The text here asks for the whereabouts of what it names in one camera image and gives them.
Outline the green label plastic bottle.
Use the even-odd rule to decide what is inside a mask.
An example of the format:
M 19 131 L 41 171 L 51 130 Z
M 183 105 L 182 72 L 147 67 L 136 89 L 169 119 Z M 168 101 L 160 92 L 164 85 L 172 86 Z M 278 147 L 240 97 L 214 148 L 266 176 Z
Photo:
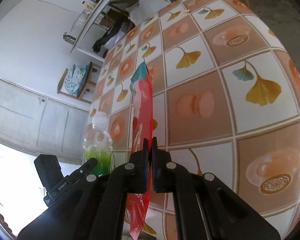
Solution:
M 108 132 L 109 120 L 105 112 L 97 111 L 91 120 L 91 129 L 83 140 L 83 163 L 96 159 L 92 174 L 100 177 L 110 174 L 114 167 L 113 140 Z

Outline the red snack wrapper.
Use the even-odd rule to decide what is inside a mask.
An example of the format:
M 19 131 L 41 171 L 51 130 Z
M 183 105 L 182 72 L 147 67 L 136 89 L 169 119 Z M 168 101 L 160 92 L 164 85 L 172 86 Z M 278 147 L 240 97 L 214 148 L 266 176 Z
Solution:
M 144 140 L 147 140 L 148 148 L 152 145 L 153 87 L 144 61 L 139 64 L 131 78 L 130 91 L 133 96 L 132 152 L 134 153 L 143 150 Z M 128 195 L 127 215 L 132 239 L 138 239 L 145 226 L 150 198 L 150 178 L 147 179 L 146 186 L 145 193 Z

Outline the patterned tablecloth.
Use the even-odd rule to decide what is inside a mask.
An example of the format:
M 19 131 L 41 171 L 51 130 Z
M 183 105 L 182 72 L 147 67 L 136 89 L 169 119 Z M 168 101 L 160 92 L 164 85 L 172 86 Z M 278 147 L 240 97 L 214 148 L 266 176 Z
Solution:
M 159 147 L 287 239 L 300 223 L 300 74 L 275 34 L 239 0 L 178 0 L 137 25 L 106 56 L 89 113 L 107 114 L 116 165 L 132 149 L 143 61 Z

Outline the chair with floral cushion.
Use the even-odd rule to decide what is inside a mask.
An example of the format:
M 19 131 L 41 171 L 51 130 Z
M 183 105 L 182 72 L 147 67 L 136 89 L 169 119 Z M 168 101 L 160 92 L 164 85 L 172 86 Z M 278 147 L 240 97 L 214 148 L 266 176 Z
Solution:
M 93 62 L 66 68 L 58 85 L 57 93 L 91 103 L 101 67 Z

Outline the white table frame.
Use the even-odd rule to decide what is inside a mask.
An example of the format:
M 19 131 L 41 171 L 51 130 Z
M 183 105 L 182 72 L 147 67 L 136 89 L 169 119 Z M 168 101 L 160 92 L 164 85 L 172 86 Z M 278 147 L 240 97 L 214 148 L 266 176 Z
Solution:
M 107 48 L 101 46 L 100 51 L 97 53 L 93 50 L 93 45 L 121 16 L 128 16 L 126 9 L 138 1 L 139 0 L 94 0 L 92 8 L 84 11 L 88 17 L 80 27 L 79 34 L 75 38 L 70 53 L 82 53 L 85 56 L 103 62 Z

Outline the white door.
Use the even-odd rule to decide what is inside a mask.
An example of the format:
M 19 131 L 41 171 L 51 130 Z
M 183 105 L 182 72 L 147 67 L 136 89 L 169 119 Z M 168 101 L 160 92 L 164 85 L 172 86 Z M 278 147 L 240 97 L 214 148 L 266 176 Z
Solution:
M 88 113 L 0 79 L 0 143 L 80 165 Z

